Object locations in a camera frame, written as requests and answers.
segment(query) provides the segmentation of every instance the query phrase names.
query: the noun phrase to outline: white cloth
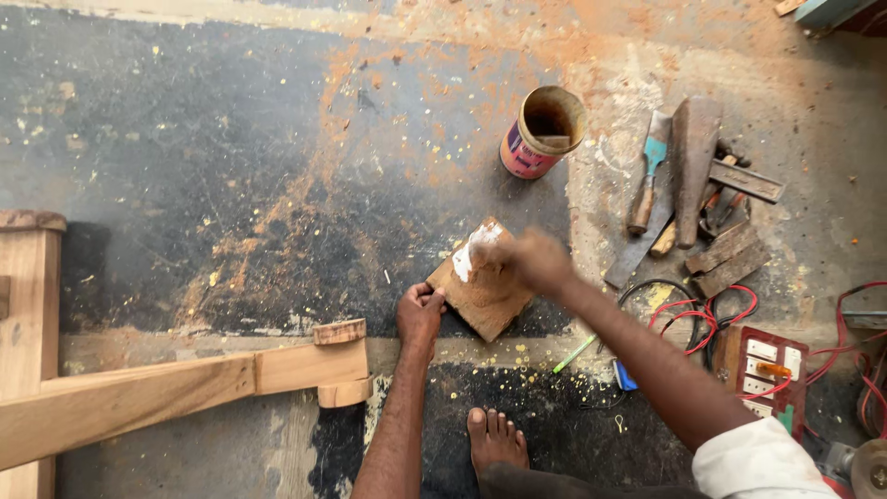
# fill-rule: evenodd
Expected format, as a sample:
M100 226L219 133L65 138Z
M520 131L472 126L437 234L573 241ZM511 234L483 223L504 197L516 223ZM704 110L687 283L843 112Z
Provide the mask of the white cloth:
M705 442L693 458L699 490L714 499L835 499L813 459L774 417Z

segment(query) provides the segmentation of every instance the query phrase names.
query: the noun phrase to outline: chisel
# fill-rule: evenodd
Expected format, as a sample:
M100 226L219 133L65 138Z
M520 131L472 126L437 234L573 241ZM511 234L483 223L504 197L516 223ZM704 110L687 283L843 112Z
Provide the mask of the chisel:
M653 112L650 119L650 130L647 143L644 145L644 156L647 158L647 174L640 182L638 194L634 197L632 215L628 220L628 232L643 234L647 231L650 211L653 209L653 186L656 167L665 159L668 150L668 139L671 134L671 116L659 111Z

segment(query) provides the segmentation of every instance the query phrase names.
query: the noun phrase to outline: person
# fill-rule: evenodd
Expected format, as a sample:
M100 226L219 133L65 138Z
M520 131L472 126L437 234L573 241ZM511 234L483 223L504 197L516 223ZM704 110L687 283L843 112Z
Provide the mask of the person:
M481 497L836 497L812 459L775 418L753 415L681 350L616 308L578 276L556 240L528 229L521 239L484 245L478 254L488 264L510 265L527 287L563 306L598 334L632 373L653 410L695 453L692 466L699 489L652 487L623 492L532 471L528 437L505 414L472 408L467 430ZM422 283L409 288L397 305L400 358L352 499L420 495L425 381L444 300L444 289L432 293Z

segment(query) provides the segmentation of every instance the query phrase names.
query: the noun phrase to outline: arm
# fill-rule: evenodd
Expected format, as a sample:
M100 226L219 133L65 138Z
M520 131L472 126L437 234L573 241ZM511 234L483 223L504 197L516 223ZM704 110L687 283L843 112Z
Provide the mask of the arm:
M480 251L493 263L511 265L531 289L588 324L622 361L656 413L691 452L721 433L757 421L682 351L652 334L583 281L557 241L530 229L518 241L481 247Z
M444 289L429 293L430 286L416 284L397 304L400 359L352 499L419 497L425 378L446 311Z

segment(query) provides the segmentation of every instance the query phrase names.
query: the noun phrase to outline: wooden frame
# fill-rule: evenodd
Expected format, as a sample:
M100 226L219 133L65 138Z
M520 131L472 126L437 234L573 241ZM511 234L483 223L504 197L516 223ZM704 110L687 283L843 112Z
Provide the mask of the wooden frame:
M9 283L6 317L0 319L0 402L37 395L43 380L59 375L61 232L66 228L57 213L0 210L0 275ZM0 471L3 499L51 499L54 486L52 457Z
M58 377L66 228L57 213L0 210L0 499L51 499L54 455L232 400L317 386L329 408L372 395L363 319L317 326L317 345Z
M365 341L45 381L39 395L0 402L0 470L251 395L363 383L369 377ZM356 404L370 393L363 395L344 393L325 407Z

